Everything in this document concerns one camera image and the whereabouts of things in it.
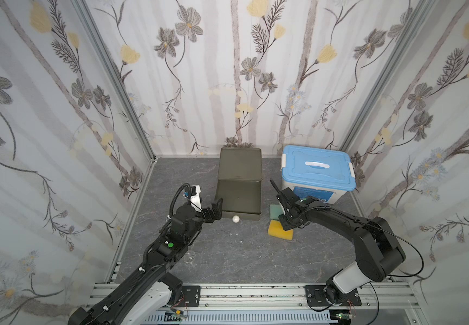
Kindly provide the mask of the green sponge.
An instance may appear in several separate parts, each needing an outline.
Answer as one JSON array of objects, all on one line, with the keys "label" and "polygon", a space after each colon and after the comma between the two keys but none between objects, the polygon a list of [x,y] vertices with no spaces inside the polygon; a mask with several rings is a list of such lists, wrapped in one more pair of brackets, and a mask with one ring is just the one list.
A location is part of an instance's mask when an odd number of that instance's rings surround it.
[{"label": "green sponge", "polygon": [[279,217],[284,214],[283,207],[280,204],[271,204],[269,207],[270,219],[279,221]]}]

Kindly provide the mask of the olive top drawer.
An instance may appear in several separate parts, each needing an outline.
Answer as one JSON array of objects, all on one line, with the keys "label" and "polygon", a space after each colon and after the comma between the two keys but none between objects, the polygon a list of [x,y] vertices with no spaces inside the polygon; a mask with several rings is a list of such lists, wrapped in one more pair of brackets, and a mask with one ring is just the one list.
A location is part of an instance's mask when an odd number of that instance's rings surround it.
[{"label": "olive top drawer", "polygon": [[222,217],[259,221],[261,219],[261,181],[219,180],[215,201],[223,200]]}]

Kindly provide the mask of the yellow sponge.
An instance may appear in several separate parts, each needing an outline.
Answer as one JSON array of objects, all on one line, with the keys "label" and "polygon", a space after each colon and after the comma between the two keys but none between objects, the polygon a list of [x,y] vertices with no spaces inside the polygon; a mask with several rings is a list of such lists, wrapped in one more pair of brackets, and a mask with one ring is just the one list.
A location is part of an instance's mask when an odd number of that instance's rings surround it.
[{"label": "yellow sponge", "polygon": [[268,235],[290,241],[293,239],[293,230],[284,230],[279,221],[271,220],[268,227]]}]

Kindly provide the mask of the olive three-drawer cabinet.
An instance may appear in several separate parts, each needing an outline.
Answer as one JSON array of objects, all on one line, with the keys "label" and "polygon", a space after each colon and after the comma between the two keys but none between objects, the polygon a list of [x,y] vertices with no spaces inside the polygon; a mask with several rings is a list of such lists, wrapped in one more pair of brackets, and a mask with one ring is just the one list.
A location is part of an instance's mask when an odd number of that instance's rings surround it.
[{"label": "olive three-drawer cabinet", "polygon": [[219,157],[219,180],[263,180],[259,148],[222,148]]}]

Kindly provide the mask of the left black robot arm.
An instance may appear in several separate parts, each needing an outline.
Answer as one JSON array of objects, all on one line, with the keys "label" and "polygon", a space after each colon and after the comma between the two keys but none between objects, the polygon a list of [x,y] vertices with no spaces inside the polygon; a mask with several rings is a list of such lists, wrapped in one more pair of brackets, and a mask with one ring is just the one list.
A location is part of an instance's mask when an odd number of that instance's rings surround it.
[{"label": "left black robot arm", "polygon": [[68,323],[142,324],[159,308],[183,302],[182,281],[170,271],[188,253],[203,224],[222,219],[223,199],[211,207],[200,204],[199,189],[182,184],[170,203],[169,219],[144,251],[137,270],[89,310],[78,308]]}]

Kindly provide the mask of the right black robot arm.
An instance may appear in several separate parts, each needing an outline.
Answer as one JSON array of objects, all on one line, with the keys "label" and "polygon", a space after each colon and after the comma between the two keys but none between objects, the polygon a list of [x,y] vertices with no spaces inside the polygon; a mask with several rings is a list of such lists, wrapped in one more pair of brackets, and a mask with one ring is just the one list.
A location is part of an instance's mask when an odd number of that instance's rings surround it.
[{"label": "right black robot arm", "polygon": [[301,198],[291,188],[277,192],[283,214],[279,221],[284,230],[303,228],[311,223],[323,226],[350,241],[355,261],[331,276],[323,289],[329,305],[341,305],[350,293],[370,282],[382,282],[406,259],[406,254],[389,223],[380,218],[367,219],[349,215],[313,196]]}]

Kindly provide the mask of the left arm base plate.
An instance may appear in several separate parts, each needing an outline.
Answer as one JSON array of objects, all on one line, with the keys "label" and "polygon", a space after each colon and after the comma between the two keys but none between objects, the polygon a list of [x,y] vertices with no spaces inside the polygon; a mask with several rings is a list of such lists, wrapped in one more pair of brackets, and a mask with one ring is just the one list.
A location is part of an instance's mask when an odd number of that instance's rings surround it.
[{"label": "left arm base plate", "polygon": [[171,307],[199,307],[201,286],[188,285],[176,288],[169,300]]}]

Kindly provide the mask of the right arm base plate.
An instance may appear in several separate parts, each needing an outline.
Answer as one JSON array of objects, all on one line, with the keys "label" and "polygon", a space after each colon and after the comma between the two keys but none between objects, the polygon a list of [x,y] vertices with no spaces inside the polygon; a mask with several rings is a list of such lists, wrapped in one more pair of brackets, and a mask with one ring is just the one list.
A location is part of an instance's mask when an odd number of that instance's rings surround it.
[{"label": "right arm base plate", "polygon": [[341,293],[334,286],[324,284],[306,285],[304,287],[309,307],[359,307],[362,305],[360,294],[356,289]]}]

